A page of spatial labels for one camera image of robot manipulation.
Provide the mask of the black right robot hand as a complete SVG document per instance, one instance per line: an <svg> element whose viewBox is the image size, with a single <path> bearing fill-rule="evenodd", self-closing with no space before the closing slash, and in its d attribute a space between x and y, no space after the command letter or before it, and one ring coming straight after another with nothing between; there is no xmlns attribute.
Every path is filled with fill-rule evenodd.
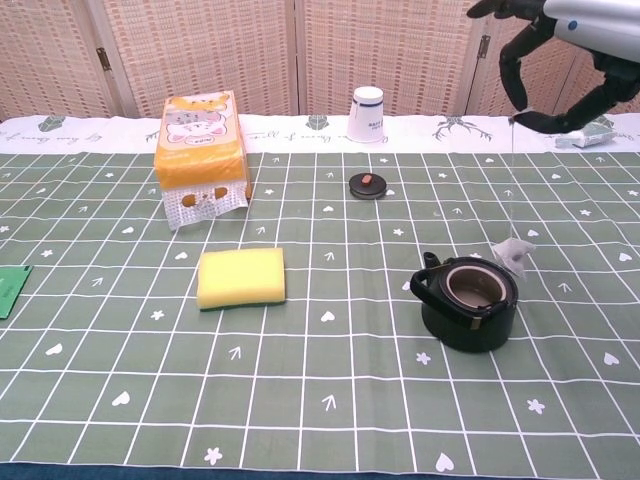
<svg viewBox="0 0 640 480"><path fill-rule="evenodd" d="M503 89L517 110L512 121L530 130L542 134L580 130L639 93L637 1L479 1L466 15L529 22L502 47L499 70ZM558 115L530 109L521 78L521 60L552 38L589 52L594 68L604 74L602 84Z"/></svg>

